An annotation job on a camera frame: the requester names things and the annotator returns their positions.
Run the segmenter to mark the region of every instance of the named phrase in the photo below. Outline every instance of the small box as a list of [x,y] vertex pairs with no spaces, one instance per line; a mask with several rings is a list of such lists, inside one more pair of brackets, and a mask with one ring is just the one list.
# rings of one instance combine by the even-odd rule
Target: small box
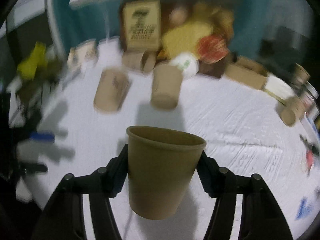
[[227,66],[225,75],[247,86],[262,90],[267,81],[268,72],[254,60],[239,57],[237,62]]
[[232,55],[230,53],[226,55],[223,59],[215,63],[209,64],[204,61],[200,61],[200,68],[198,73],[216,77],[216,78],[221,78],[221,76],[225,72],[226,67],[231,62],[232,62]]
[[293,89],[286,82],[271,73],[268,74],[267,82],[264,85],[263,91],[277,99],[282,104],[285,104],[285,101],[288,98],[295,96]]

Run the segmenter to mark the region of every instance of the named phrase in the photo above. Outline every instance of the red object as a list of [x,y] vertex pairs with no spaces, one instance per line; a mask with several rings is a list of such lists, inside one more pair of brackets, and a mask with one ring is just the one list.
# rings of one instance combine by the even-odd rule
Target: red object
[[306,157],[307,157],[307,165],[310,170],[313,165],[313,154],[311,150],[307,150]]
[[226,40],[218,35],[201,38],[197,47],[200,59],[208,64],[216,63],[229,53]]

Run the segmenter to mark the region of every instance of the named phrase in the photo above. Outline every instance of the white container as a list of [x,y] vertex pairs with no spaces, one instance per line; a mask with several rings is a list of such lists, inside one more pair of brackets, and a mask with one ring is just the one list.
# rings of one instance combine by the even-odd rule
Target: white container
[[199,62],[190,52],[182,52],[169,65],[177,66],[182,71],[183,79],[188,79],[196,75],[199,71]]
[[306,113],[308,114],[311,110],[312,106],[315,104],[316,99],[318,98],[319,94],[316,89],[307,82],[302,89],[300,99],[305,106]]
[[308,118],[314,121],[318,117],[319,113],[320,112],[318,106],[313,105],[313,107],[310,109],[308,113]]

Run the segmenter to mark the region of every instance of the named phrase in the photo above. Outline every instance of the screw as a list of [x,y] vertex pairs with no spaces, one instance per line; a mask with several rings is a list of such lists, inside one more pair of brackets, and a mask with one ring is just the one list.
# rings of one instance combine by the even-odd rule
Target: screw
[[261,176],[260,176],[259,174],[255,173],[255,174],[253,175],[253,178],[256,179],[256,180],[260,180],[260,179],[261,179]]
[[98,173],[100,173],[100,174],[103,174],[103,173],[105,173],[107,171],[107,168],[106,167],[100,167],[99,169],[98,169]]
[[72,178],[73,178],[73,174],[72,174],[72,173],[68,173],[68,174],[64,175],[63,178],[64,178],[65,180],[72,179]]
[[220,167],[219,171],[223,174],[226,174],[228,172],[228,169],[226,167]]

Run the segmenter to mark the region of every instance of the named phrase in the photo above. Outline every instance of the cup rim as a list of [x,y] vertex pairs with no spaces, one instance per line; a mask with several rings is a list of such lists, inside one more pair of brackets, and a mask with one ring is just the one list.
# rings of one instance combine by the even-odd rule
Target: cup rim
[[[158,130],[167,130],[170,132],[175,132],[175,133],[183,133],[186,134],[188,136],[192,136],[194,138],[197,138],[198,140],[202,141],[202,143],[197,144],[197,145],[177,145],[177,144],[169,144],[169,143],[164,143],[164,142],[159,142],[159,141],[154,141],[154,140],[150,140],[144,137],[141,137],[139,135],[134,134],[131,129],[132,128],[151,128],[151,129],[158,129]],[[207,145],[207,142],[192,133],[188,133],[188,132],[183,132],[183,131],[178,131],[178,130],[173,130],[173,129],[167,129],[167,128],[160,128],[160,127],[154,127],[154,126],[146,126],[146,125],[133,125],[133,126],[129,126],[126,130],[127,135],[135,140],[144,142],[148,145],[153,145],[159,148],[164,148],[164,149],[168,149],[168,150],[179,150],[179,151],[189,151],[189,150],[196,150],[196,149],[204,149],[204,147]]]

